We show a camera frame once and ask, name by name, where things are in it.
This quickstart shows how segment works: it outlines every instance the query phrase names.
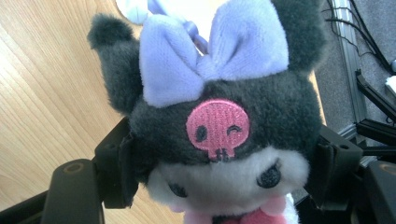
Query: plush toy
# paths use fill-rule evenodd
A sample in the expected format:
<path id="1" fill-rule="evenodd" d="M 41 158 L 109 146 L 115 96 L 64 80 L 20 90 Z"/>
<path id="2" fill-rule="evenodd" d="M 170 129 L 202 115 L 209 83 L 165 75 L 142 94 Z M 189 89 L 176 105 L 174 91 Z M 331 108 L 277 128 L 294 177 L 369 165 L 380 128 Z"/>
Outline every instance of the plush toy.
<path id="1" fill-rule="evenodd" d="M 173 18 L 140 41 L 97 15 L 89 33 L 111 105 L 129 118 L 135 180 L 185 223 L 298 223 L 321 124 L 308 75 L 325 43 L 320 0 L 230 0 L 207 54 Z"/>

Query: stuffed toy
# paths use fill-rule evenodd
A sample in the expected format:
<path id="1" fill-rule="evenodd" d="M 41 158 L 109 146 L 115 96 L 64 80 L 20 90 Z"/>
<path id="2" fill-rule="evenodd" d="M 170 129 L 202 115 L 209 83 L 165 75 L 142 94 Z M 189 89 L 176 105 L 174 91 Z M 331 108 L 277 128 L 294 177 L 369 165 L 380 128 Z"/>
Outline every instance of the stuffed toy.
<path id="1" fill-rule="evenodd" d="M 111 105 L 130 122 L 130 176 L 184 223 L 290 224 L 321 126 L 308 80 L 325 37 L 320 0 L 230 0 L 207 52 L 185 27 L 97 15 L 88 39 Z"/>

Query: wooden surface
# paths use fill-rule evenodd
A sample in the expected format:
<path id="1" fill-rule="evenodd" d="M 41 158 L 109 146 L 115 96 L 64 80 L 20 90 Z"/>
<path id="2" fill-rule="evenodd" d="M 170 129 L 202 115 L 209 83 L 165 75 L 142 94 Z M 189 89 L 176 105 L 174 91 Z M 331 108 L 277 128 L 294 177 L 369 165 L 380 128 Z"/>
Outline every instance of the wooden surface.
<path id="1" fill-rule="evenodd" d="M 49 187 L 52 171 L 91 159 L 121 119 L 107 103 L 86 35 L 113 0 L 0 0 L 0 210 Z M 141 188 L 106 223 L 182 223 Z"/>

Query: skull patch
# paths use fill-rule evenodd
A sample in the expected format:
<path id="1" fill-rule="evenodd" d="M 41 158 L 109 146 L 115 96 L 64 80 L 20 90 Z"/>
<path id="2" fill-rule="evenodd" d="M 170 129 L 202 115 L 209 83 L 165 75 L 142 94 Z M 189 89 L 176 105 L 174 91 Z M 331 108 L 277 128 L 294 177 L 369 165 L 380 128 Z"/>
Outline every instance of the skull patch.
<path id="1" fill-rule="evenodd" d="M 211 161 L 234 157 L 234 149 L 248 139 L 249 133 L 248 114 L 224 99 L 208 100 L 195 107 L 186 126 L 191 143 L 207 151 Z"/>

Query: electrical cable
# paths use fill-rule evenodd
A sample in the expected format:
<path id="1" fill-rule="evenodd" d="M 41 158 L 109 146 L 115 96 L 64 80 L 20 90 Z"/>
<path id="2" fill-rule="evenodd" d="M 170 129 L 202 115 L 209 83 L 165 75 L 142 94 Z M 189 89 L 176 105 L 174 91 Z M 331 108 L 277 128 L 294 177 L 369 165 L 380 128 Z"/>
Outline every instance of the electrical cable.
<path id="1" fill-rule="evenodd" d="M 333 32 L 334 34 L 336 34 L 337 36 L 339 36 L 339 37 L 345 39 L 349 44 L 351 44 L 352 46 L 354 46 L 355 49 L 357 50 L 357 52 L 358 52 L 358 54 L 359 54 L 360 57 L 363 56 L 363 55 L 365 55 L 365 54 L 372 54 L 372 55 L 374 55 L 374 56 L 379 60 L 379 62 L 381 63 L 381 65 L 384 67 L 384 69 L 385 69 L 386 71 L 388 71 L 392 76 L 394 76 L 395 73 L 393 72 L 393 70 L 392 70 L 392 68 L 391 68 L 391 65 L 388 63 L 388 61 L 386 60 L 384 54 L 381 52 L 379 46 L 375 43 L 375 40 L 373 39 L 372 35 L 371 35 L 370 32 L 368 31 L 367 26 L 366 26 L 364 20 L 362 19 L 361 14 L 359 13 L 359 10 L 358 10 L 358 8 L 357 8 L 357 6 L 356 6 L 355 1 L 354 1 L 354 0 L 349 0 L 349 2 L 352 4 L 353 9 L 355 10 L 356 13 L 355 13 L 354 11 L 352 11 L 352 9 L 350 9 L 350 8 L 348 8 L 348 7 L 333 7 L 333 6 L 332 6 L 331 0 L 327 0 L 327 3 L 328 3 L 328 5 L 329 5 L 329 9 L 325 9 L 325 10 L 323 10 L 323 11 L 328 11 L 328 10 L 330 10 L 331 13 L 332 13 L 332 16 L 331 16 L 329 19 L 326 19 L 325 21 L 329 21 L 329 22 L 332 23 L 332 32 Z M 337 10 L 337 9 L 347 10 L 347 11 L 352 15 L 352 17 L 354 18 L 354 20 L 355 20 L 358 24 L 355 24 L 355 23 L 350 22 L 350 21 L 345 21 L 345 20 L 339 19 L 339 18 L 335 15 L 335 10 Z M 333 26 L 334 26 L 334 23 L 335 23 L 336 21 L 337 21 L 337 22 L 342 22 L 342 23 L 347 24 L 347 25 L 350 25 L 350 26 L 353 27 L 356 31 L 358 31 L 359 34 L 361 35 L 362 39 L 364 40 L 364 42 L 365 42 L 366 45 L 368 46 L 369 51 L 368 51 L 368 52 L 365 52 L 365 53 L 363 53 L 363 54 L 360 54 L 359 47 L 358 47 L 356 44 L 352 43 L 352 41 L 350 41 L 350 40 L 349 40 L 348 38 L 346 38 L 345 36 L 342 36 L 342 35 L 340 35 L 339 33 L 337 33 L 336 31 L 334 31 L 334 27 L 333 27 Z"/>

